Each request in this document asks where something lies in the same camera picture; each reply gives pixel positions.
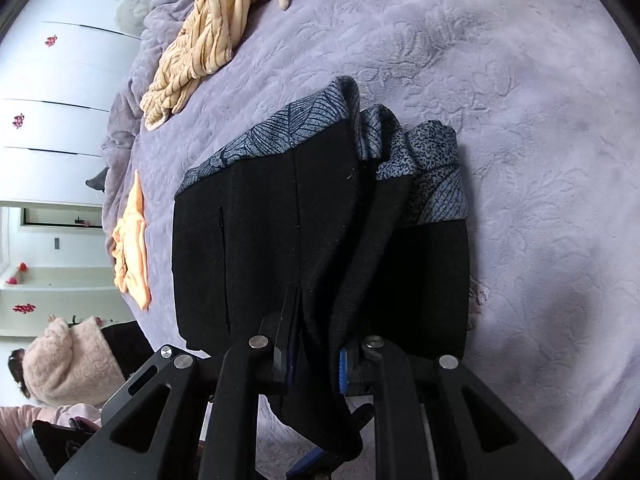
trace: white wardrobe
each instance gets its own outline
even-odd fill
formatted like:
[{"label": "white wardrobe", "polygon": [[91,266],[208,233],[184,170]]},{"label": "white wardrobe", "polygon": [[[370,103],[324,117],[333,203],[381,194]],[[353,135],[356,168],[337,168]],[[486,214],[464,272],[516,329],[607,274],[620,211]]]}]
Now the white wardrobe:
[{"label": "white wardrobe", "polygon": [[140,40],[122,0],[31,0],[0,43],[0,202],[102,205],[111,102]]}]

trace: window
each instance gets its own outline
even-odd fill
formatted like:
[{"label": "window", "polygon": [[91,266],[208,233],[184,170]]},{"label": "window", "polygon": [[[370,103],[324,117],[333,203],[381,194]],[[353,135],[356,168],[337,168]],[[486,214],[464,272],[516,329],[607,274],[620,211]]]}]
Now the window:
[{"label": "window", "polygon": [[22,209],[23,226],[102,228],[100,208],[25,207]]}]

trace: pillow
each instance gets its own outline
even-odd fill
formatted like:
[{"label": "pillow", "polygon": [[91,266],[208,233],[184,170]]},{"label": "pillow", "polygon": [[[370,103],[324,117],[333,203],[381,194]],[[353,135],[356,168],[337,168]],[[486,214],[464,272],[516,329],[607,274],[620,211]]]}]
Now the pillow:
[{"label": "pillow", "polygon": [[116,9],[116,25],[125,34],[139,38],[145,30],[145,18],[151,0],[124,0]]}]

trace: speckled fabric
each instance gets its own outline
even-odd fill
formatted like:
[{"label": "speckled fabric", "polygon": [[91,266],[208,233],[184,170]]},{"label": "speckled fabric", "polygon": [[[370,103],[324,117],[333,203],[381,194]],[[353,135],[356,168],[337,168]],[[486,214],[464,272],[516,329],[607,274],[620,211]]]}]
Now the speckled fabric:
[{"label": "speckled fabric", "polygon": [[333,124],[348,120],[360,160],[382,160],[377,180],[414,176],[403,227],[466,218],[466,198],[458,163],[456,133],[440,121],[428,121],[404,132],[387,108],[363,112],[356,82],[348,76],[295,101],[256,124],[189,170],[176,195],[203,178],[246,158],[276,155],[299,146]]}]

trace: hair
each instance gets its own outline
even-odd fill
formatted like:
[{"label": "hair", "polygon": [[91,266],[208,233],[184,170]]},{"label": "hair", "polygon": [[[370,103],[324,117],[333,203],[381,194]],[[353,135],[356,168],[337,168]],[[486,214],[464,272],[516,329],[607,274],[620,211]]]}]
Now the hair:
[{"label": "hair", "polygon": [[31,398],[31,394],[27,388],[27,384],[24,382],[24,371],[22,370],[22,353],[24,349],[20,348],[18,350],[14,350],[11,352],[9,356],[9,362],[7,363],[9,367],[9,371],[11,372],[11,376],[14,378],[14,381],[20,385],[21,393],[27,397],[27,399]]}]

